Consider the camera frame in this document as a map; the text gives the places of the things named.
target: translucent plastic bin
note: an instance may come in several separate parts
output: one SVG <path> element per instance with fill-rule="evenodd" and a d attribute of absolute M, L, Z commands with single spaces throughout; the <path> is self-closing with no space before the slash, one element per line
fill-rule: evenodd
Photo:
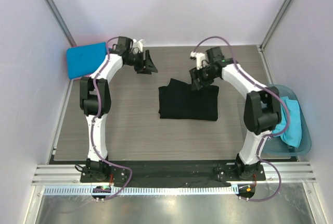
<path fill-rule="evenodd" d="M 295 93 L 288 87 L 282 85 L 273 85 L 279 89 L 280 96 L 287 96 L 291 100 L 298 100 Z M 278 156 L 299 156 L 305 155 L 311 149 L 311 138 L 308 127 L 305 122 L 305 118 L 301 109 L 301 124 L 302 124 L 302 140 L 298 148 L 291 147 L 284 143 L 280 137 L 272 138 L 270 141 L 266 141 L 262 152 L 271 155 Z"/>

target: white enclosure panel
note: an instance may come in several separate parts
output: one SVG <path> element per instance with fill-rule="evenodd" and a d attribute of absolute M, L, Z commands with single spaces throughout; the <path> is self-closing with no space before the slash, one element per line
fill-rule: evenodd
<path fill-rule="evenodd" d="M 44 0 L 0 0 L 0 222 L 22 223 L 68 85 L 69 44 Z"/>
<path fill-rule="evenodd" d="M 273 79 L 290 87 L 300 100 L 312 150 L 307 155 L 331 221 L 333 191 L 333 2 L 294 0 L 266 54 Z"/>
<path fill-rule="evenodd" d="M 78 45 L 125 35 L 149 46 L 196 45 L 211 35 L 260 44 L 284 0 L 54 0 Z M 212 40 L 208 44 L 221 44 Z"/>

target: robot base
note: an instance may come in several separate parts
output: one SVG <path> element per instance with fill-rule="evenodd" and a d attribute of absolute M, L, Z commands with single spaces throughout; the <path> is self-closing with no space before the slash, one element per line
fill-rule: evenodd
<path fill-rule="evenodd" d="M 126 181 L 126 171 L 124 169 L 110 167 L 103 161 L 86 160 L 86 166 L 81 171 L 81 183 L 112 183 L 120 185 Z"/>
<path fill-rule="evenodd" d="M 239 154 L 236 157 L 235 163 L 219 163 L 214 168 L 215 180 L 221 182 L 229 181 L 253 181 L 253 176 L 257 181 L 265 181 L 266 176 L 264 168 L 260 162 L 252 165 L 244 165 Z"/>

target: black cloth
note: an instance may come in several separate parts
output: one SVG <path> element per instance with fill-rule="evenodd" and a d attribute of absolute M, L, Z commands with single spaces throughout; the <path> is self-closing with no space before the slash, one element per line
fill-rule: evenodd
<path fill-rule="evenodd" d="M 211 85 L 191 91 L 191 84 L 171 78 L 168 86 L 158 89 L 161 119 L 217 120 L 219 87 Z"/>

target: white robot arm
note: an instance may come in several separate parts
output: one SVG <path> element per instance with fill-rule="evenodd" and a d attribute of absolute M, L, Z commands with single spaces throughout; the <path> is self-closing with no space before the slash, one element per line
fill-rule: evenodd
<path fill-rule="evenodd" d="M 248 75 L 239 64 L 236 64 L 236 67 L 232 59 L 225 59 L 219 47 L 207 50 L 206 54 L 192 52 L 190 58 L 196 60 L 196 67 L 189 71 L 192 90 L 208 86 L 219 77 L 230 83 L 246 100 L 244 122 L 248 130 L 243 148 L 236 157 L 236 169 L 240 178 L 252 176 L 260 165 L 258 157 L 261 155 L 266 136 L 271 134 L 281 121 L 279 102 L 254 84 L 264 88 L 266 85 Z M 278 95 L 277 88 L 271 87 L 269 90 Z"/>
<path fill-rule="evenodd" d="M 151 74 L 152 72 L 158 72 L 150 58 L 149 50 L 143 52 L 143 40 L 136 41 L 120 36 L 118 43 L 114 44 L 114 48 L 109 49 L 109 52 L 110 56 L 106 55 L 103 63 L 93 74 L 80 79 L 80 108 L 86 115 L 89 133 L 89 153 L 86 166 L 82 170 L 82 174 L 87 177 L 86 182 L 89 182 L 91 174 L 94 174 L 94 178 L 97 179 L 103 179 L 110 175 L 109 165 L 101 161 L 95 150 L 103 159 L 108 159 L 105 143 L 105 123 L 107 113 L 111 108 L 109 83 L 113 76 L 123 65 L 134 66 L 137 73 Z M 95 77 L 97 77 L 96 83 L 101 97 L 101 113 L 98 118 L 96 116 L 98 115 L 99 103 L 97 95 L 93 92 L 93 78 Z M 92 135 L 95 149 L 92 147 Z"/>

